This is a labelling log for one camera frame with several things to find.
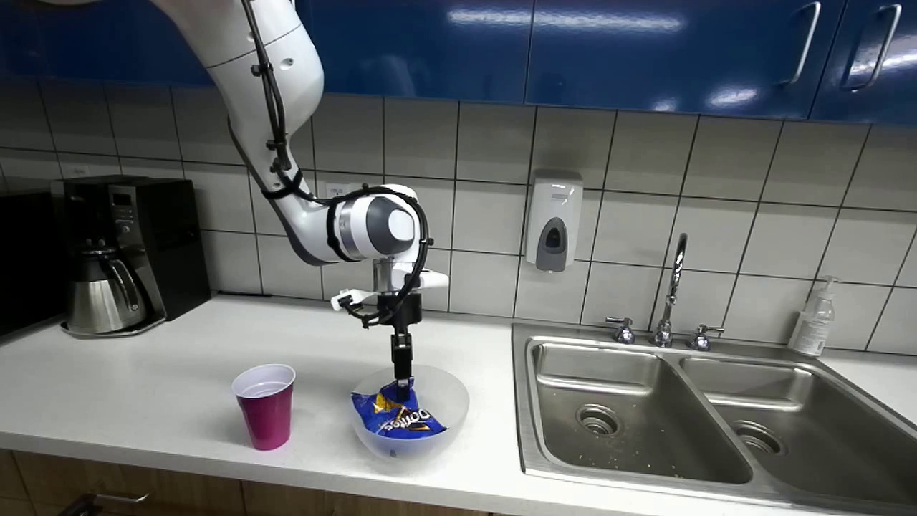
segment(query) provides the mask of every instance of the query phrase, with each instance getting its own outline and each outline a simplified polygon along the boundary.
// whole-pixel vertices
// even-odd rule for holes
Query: stainless steel kettle
[[[83,251],[75,264],[62,330],[76,338],[140,327],[149,304],[140,281],[115,251]]]

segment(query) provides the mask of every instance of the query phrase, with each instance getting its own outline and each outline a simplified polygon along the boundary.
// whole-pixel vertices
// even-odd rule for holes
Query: red plastic cup
[[[290,441],[295,371],[285,364],[259,364],[231,378],[231,393],[254,451],[275,451]]]

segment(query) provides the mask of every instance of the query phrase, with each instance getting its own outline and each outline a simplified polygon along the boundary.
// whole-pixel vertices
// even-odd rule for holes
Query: stainless steel sink
[[[681,497],[917,512],[917,431],[820,361],[512,330],[520,464]]]

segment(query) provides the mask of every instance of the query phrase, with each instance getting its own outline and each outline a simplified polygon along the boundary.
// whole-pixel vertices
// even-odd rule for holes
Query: white countertop
[[[804,514],[524,477],[516,447],[509,327],[430,318],[414,364],[470,391],[454,441],[408,473],[378,469],[345,428],[350,391],[388,367],[388,332],[291,301],[215,298],[136,338],[75,341],[56,327],[0,344],[0,447],[252,479],[489,514]],[[245,446],[229,383],[249,364],[297,371],[291,440]],[[827,355],[835,374],[917,423],[917,361]]]

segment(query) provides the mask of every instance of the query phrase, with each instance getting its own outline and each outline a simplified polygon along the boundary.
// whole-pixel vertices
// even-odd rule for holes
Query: double sink
[[[795,352],[512,330],[527,473],[685,497],[917,514],[917,431]]]

